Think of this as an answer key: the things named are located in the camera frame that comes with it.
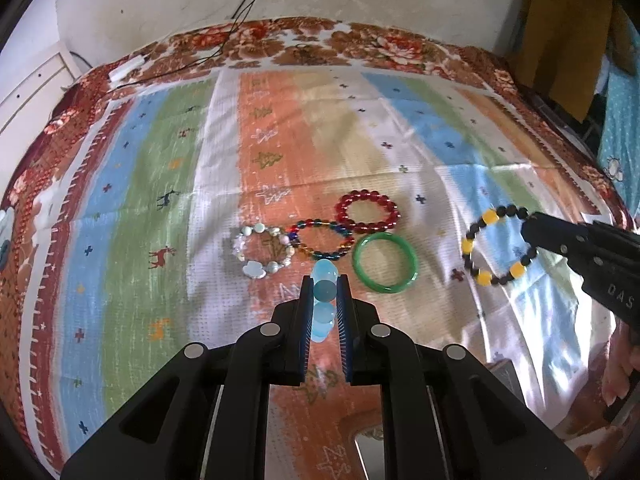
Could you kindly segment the person's right hand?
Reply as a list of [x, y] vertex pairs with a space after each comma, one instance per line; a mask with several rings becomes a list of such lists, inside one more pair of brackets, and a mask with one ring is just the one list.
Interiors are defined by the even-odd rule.
[[615, 400], [623, 399], [630, 388], [629, 377], [639, 369], [639, 347], [630, 341], [629, 326], [618, 321], [616, 330], [610, 338], [608, 360], [606, 361], [601, 394], [606, 406]]

